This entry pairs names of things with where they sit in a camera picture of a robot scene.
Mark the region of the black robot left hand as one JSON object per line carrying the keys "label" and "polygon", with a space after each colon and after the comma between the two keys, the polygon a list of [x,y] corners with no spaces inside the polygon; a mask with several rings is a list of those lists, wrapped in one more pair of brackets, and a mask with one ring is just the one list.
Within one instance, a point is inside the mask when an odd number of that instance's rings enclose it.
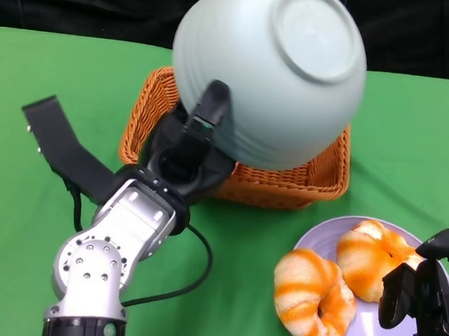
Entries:
{"label": "black robot left hand", "polygon": [[231,107],[227,84],[211,81],[194,108],[177,102],[153,127],[138,164],[171,185],[188,205],[211,196],[237,166],[216,145]]}

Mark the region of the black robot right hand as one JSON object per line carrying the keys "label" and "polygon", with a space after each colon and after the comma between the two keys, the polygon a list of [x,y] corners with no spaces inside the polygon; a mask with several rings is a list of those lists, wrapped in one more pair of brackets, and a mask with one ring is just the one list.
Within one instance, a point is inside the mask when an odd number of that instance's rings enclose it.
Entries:
{"label": "black robot right hand", "polygon": [[403,263],[383,277],[379,325],[390,330],[409,316],[416,320],[413,336],[449,336],[449,282],[440,264],[443,258],[449,262],[449,228],[416,252],[423,261],[415,269]]}

